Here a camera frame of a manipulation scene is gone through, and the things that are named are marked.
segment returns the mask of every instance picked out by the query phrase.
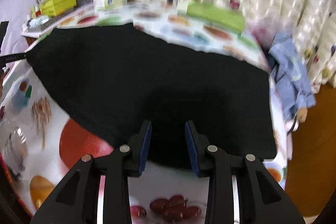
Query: wooden floor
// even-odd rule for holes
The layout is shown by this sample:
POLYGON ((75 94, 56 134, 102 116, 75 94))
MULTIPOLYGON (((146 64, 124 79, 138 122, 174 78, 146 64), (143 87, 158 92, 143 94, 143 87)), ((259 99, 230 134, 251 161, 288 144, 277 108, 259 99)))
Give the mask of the wooden floor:
POLYGON ((336 188, 336 90, 322 86, 307 121, 293 133, 286 193, 303 216, 318 215, 336 188))

